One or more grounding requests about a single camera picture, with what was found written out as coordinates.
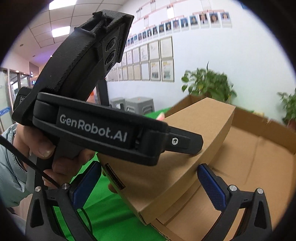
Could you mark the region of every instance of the person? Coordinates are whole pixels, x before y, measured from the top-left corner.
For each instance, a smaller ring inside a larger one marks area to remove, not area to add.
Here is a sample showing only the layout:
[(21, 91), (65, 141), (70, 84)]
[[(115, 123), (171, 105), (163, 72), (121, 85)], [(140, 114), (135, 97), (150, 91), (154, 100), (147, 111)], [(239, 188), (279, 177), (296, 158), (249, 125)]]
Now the person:
[(217, 21), (218, 21), (217, 15), (213, 13), (211, 15), (211, 23), (217, 23)]
[(174, 24), (174, 28), (179, 28), (179, 21), (178, 20), (175, 20), (173, 22), (173, 24)]
[(190, 23), (191, 24), (198, 24), (198, 22), (196, 21), (196, 17), (195, 16), (191, 16), (190, 17)]
[(207, 24), (207, 16), (205, 14), (200, 14), (200, 24)]
[[(26, 157), (32, 152), (41, 159), (48, 159), (56, 148), (40, 130), (31, 126), (13, 124), (2, 136)], [(84, 149), (74, 159), (61, 157), (54, 160), (52, 169), (44, 170), (44, 172), (60, 185), (68, 183), (94, 155), (94, 151)], [(30, 194), (26, 189), (27, 169), (28, 166), (25, 163), (0, 145), (0, 197), (6, 208), (18, 206), (20, 201)], [(44, 184), (54, 188), (54, 185), (47, 180), (44, 180)], [(25, 221), (16, 215), (12, 217), (24, 233)]]
[(222, 14), (222, 20), (224, 20), (224, 21), (228, 21), (229, 20), (229, 17), (228, 17), (228, 14), (227, 13), (223, 13)]
[(159, 25), (159, 32), (162, 33), (162, 32), (164, 32), (164, 31), (165, 31), (165, 30), (164, 30), (164, 26), (163, 26), (163, 24)]
[(166, 31), (171, 30), (170, 22), (165, 24)]
[(183, 19), (181, 20), (181, 27), (182, 27), (182, 28), (186, 28), (186, 27), (188, 27), (188, 21), (187, 21), (187, 18), (183, 18)]
[(156, 35), (157, 34), (157, 27), (154, 27), (153, 28), (153, 35)]

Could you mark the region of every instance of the black cable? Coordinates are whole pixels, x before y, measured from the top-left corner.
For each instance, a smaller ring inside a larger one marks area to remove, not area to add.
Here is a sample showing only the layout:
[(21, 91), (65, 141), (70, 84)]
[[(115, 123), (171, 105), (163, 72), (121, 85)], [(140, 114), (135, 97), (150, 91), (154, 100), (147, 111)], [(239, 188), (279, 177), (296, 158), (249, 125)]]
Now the black cable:
[(42, 177), (44, 177), (46, 180), (51, 182), (57, 188), (60, 188), (60, 185), (55, 180), (53, 180), (49, 175), (47, 175), (45, 172), (40, 170), (32, 161), (30, 161), (27, 157), (25, 157), (17, 148), (15, 148), (2, 135), (0, 135), (0, 145), (8, 149), (12, 154), (16, 156), (18, 160), (21, 160), (23, 163), (26, 163), (29, 167), (31, 167), (33, 170), (35, 170), (37, 173), (39, 173)]
[(91, 220), (89, 219), (89, 216), (87, 215), (87, 213), (86, 213), (86, 211), (84, 210), (83, 207), (80, 210), (83, 212), (84, 216), (87, 219), (87, 222), (89, 223), (89, 230), (90, 230), (90, 232), (93, 233), (93, 231), (92, 231), (92, 225), (91, 225)]

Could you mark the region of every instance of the blue gripper pad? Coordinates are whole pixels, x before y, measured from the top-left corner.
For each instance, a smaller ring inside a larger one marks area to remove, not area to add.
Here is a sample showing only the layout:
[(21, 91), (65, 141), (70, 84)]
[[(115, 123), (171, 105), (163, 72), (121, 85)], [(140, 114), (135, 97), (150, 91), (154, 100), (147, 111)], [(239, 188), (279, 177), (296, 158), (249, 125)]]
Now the blue gripper pad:
[(83, 208), (89, 195), (101, 177), (102, 166), (98, 161), (93, 161), (73, 182), (77, 182), (76, 189), (70, 193), (72, 205), (75, 210)]
[(215, 181), (218, 177), (206, 164), (198, 166), (197, 177), (210, 198), (214, 208), (219, 211), (224, 211), (226, 208), (226, 195)]

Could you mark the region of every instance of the blue textured pad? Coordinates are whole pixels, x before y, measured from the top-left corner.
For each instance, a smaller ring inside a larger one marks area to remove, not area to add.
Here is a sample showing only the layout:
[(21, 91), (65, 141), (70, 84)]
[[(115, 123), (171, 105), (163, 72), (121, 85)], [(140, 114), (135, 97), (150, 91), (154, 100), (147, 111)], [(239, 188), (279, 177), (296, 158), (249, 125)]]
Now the blue textured pad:
[(219, 211), (224, 211), (226, 208), (226, 196), (205, 166), (198, 166), (197, 177), (210, 198), (214, 208)]
[(101, 177), (101, 173), (101, 164), (96, 161), (91, 169), (89, 169), (89, 171), (85, 174), (73, 193), (72, 204), (75, 210), (83, 208), (86, 200), (88, 199), (99, 178)]

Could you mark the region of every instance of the ceiling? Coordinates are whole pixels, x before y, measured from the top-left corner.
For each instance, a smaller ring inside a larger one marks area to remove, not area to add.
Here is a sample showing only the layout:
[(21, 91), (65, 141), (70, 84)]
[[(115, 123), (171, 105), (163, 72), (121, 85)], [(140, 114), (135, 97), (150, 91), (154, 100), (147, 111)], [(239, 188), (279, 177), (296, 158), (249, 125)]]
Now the ceiling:
[(103, 9), (118, 10), (127, 0), (77, 0), (76, 5), (49, 10), (47, 6), (23, 30), (12, 51), (42, 67), (68, 35), (53, 38), (52, 30), (71, 26), (70, 33)]

